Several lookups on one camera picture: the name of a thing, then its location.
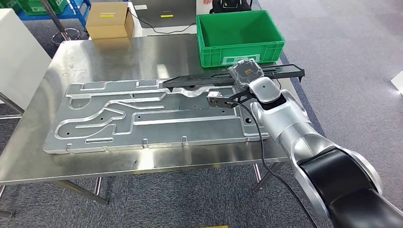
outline green plastic crate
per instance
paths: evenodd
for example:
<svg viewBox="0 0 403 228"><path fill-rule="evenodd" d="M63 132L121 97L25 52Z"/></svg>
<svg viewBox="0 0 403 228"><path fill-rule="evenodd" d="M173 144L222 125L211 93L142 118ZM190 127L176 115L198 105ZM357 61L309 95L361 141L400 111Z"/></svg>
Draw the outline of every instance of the green plastic crate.
<svg viewBox="0 0 403 228"><path fill-rule="evenodd" d="M196 27L202 67L275 62L285 43L265 10L197 15Z"/></svg>
<svg viewBox="0 0 403 228"><path fill-rule="evenodd" d="M21 9L16 0L0 0L0 9L1 8L12 8L15 12Z"/></svg>
<svg viewBox="0 0 403 228"><path fill-rule="evenodd" d="M39 0L16 0L27 15L47 15L45 8ZM48 0L56 14L61 14L68 5L67 0Z"/></svg>

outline yellow label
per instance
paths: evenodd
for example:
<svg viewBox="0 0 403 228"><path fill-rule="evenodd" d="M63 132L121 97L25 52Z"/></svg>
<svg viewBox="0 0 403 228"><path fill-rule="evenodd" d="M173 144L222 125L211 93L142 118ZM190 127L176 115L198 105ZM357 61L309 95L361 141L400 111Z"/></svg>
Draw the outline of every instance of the yellow label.
<svg viewBox="0 0 403 228"><path fill-rule="evenodd" d="M252 69L247 69L247 70L245 70L245 74L249 74L250 72L252 72Z"/></svg>
<svg viewBox="0 0 403 228"><path fill-rule="evenodd" d="M217 227L200 227L200 228L228 228L228 226L217 226Z"/></svg>

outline black laptop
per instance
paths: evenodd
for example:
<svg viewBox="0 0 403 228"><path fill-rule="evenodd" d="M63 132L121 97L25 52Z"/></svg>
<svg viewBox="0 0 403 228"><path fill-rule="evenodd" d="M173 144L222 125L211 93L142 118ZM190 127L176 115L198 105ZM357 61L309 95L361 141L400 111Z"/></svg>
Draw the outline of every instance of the black laptop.
<svg viewBox="0 0 403 228"><path fill-rule="evenodd" d="M131 0L142 28L188 26L195 23L197 0Z"/></svg>

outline aluminum plate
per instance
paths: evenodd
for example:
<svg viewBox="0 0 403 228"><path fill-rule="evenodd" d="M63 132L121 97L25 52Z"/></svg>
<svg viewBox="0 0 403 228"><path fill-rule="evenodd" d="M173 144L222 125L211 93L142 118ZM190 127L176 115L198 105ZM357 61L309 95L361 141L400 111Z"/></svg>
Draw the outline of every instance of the aluminum plate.
<svg viewBox="0 0 403 228"><path fill-rule="evenodd" d="M163 79L72 84L45 140L48 153L82 153L257 141L250 115L210 107L210 91L232 86L162 87ZM261 126L263 138L269 134Z"/></svg>

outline gray carpet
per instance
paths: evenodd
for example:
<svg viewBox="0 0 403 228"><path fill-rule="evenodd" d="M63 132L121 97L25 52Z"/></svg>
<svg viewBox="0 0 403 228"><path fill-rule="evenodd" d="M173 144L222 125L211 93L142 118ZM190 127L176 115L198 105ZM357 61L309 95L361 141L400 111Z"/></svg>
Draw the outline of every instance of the gray carpet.
<svg viewBox="0 0 403 228"><path fill-rule="evenodd" d="M286 63L288 58L306 69L302 86L295 80L292 83L316 130L323 132L317 115L328 137L361 152L375 165L387 198L402 209L403 170L399 164L403 157L398 140L403 138L402 98L393 97L388 83L402 68L402 27L394 27L390 21L401 19L403 4L400 0L370 0L376 6L371 7L364 1L260 0L260 4L287 40L287 56L283 54L282 61ZM62 23L81 29L74 20ZM56 51L50 41L57 31L54 25L50 21L26 25L52 57ZM383 64L381 70L374 68L379 66L377 61ZM7 112L4 106L0 106L1 112ZM16 122L0 121L0 151ZM279 173L301 195L290 167ZM95 180L77 183L93 189ZM0 228L311 227L277 180L259 195L251 191L255 184L251 166L109 177L101 188L101 195L111 199L106 207L48 183L8 186L0 208L13 210L17 216L0 218ZM326 220L317 221L320 227L331 227Z"/></svg>

